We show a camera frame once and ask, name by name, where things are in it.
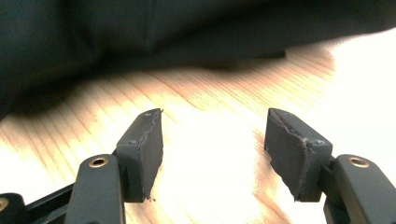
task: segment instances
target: dark fabric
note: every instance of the dark fabric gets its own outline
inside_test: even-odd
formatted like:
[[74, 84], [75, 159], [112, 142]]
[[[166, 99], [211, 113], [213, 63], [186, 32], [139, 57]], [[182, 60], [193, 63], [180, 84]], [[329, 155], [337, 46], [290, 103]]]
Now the dark fabric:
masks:
[[21, 91], [100, 66], [221, 63], [396, 25], [394, 0], [0, 3], [0, 118]]

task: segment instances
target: black plastic arm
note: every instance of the black plastic arm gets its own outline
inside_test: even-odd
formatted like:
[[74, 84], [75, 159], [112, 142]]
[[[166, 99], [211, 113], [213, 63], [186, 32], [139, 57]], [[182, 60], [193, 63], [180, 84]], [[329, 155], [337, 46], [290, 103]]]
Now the black plastic arm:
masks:
[[28, 205], [16, 193], [0, 194], [0, 223], [124, 223], [123, 203], [150, 198], [163, 161], [162, 111], [140, 114], [112, 155], [85, 160], [75, 184]]
[[362, 157], [331, 156], [332, 143], [293, 114], [269, 109], [264, 149], [296, 201], [326, 196], [328, 223], [396, 223], [396, 189]]

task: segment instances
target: brass grommet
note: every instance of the brass grommet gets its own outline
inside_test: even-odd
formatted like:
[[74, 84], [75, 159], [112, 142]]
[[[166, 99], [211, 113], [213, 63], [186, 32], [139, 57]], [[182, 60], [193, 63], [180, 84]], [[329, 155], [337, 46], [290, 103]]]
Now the brass grommet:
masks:
[[8, 200], [5, 198], [0, 198], [0, 212], [6, 209], [8, 206]]
[[108, 159], [105, 157], [98, 157], [90, 161], [91, 168], [99, 168], [105, 166], [108, 163]]
[[360, 168], [368, 168], [370, 166], [369, 162], [357, 157], [350, 157], [349, 163]]

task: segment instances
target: wood grain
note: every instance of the wood grain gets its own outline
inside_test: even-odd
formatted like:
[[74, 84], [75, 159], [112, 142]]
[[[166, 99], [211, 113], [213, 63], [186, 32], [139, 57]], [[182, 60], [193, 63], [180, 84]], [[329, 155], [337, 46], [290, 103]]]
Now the wood grain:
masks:
[[325, 223], [321, 203], [295, 203], [263, 151], [269, 107], [294, 113], [333, 155], [376, 162], [396, 185], [396, 32], [288, 49], [285, 59], [230, 69], [110, 74], [23, 101], [0, 123], [0, 192], [26, 203], [74, 182], [135, 119], [163, 111], [163, 165], [152, 199], [128, 223]]

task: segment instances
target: wooden floor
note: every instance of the wooden floor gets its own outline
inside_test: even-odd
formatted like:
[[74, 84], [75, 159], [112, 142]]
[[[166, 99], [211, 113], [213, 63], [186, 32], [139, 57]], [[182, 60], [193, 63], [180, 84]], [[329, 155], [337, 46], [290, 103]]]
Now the wooden floor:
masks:
[[267, 110], [294, 113], [333, 155], [379, 165], [396, 186], [396, 31], [288, 49], [232, 69], [183, 67], [87, 79], [38, 94], [0, 123], [0, 192], [26, 203], [111, 153], [135, 117], [163, 109], [163, 164], [128, 223], [325, 223], [295, 203], [263, 151]]

